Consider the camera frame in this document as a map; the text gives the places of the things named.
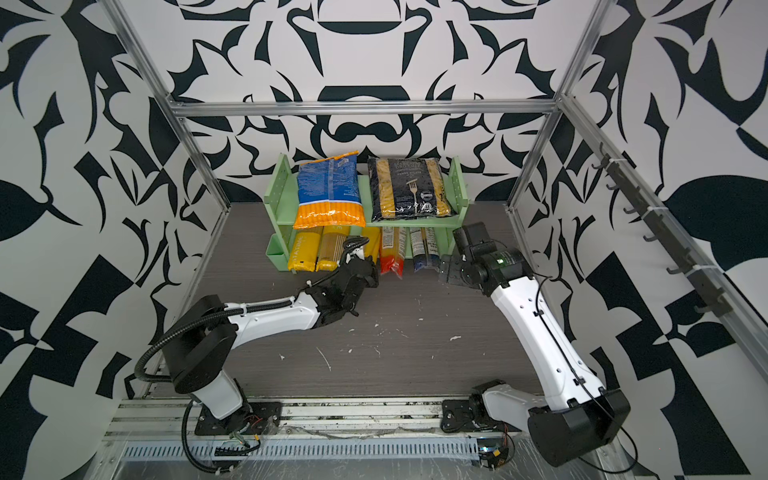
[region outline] black hook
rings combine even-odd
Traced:
[[[704,313],[711,312],[712,310],[714,310],[714,308],[711,305],[707,305],[704,307],[694,306],[694,310],[696,310],[696,313],[704,314]]]

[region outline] black pasta bag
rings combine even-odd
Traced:
[[[372,221],[456,215],[445,196],[439,160],[368,159]]]

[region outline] fork illustration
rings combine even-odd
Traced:
[[[414,178],[413,180],[409,180],[407,185],[408,188],[411,190],[411,193],[413,194],[413,214],[416,215],[419,213],[419,202],[416,200],[416,192],[419,191],[419,189],[416,187],[416,181],[418,178]]]

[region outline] black abstract pattern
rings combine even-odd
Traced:
[[[0,45],[2,476],[64,478],[93,451],[55,441],[135,394],[220,208],[94,0],[4,2]]]
[[[177,100],[271,102],[552,98],[594,0],[238,5],[125,2]],[[429,153],[445,168],[460,156],[471,197],[506,200],[541,115],[500,116],[195,121],[215,130],[201,127],[196,139],[232,201],[259,201],[268,180],[257,175],[271,173],[280,154],[301,161],[366,149]]]
[[[761,2],[619,0],[574,91],[763,315],[766,14]],[[631,402],[637,473],[760,477],[768,463],[749,445],[768,427],[764,381],[718,318],[698,313],[690,284],[666,273],[669,256],[642,239],[647,228],[596,163],[563,120],[518,212],[568,338]],[[728,413],[745,390],[759,411],[749,421]]]

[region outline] spaghetti package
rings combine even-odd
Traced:
[[[456,215],[445,196],[438,162],[436,158],[369,158],[372,220]]]
[[[357,186],[357,152],[299,166],[299,211],[293,228],[366,225]]]
[[[379,259],[379,245],[381,244],[382,229],[378,227],[365,227],[362,229],[362,235],[368,237],[368,243],[363,247],[363,256],[372,257],[373,264]]]
[[[437,250],[434,228],[411,227],[411,251],[414,272],[425,268],[439,270],[440,253]]]
[[[406,241],[405,227],[382,227],[382,274],[392,271],[402,279]]]
[[[322,234],[322,227],[308,228],[296,233],[293,247],[290,249],[288,270],[315,271],[315,260],[317,260],[317,250],[320,249]]]
[[[349,227],[323,227],[323,238],[317,253],[317,271],[335,270],[339,266],[344,240],[349,235]]]

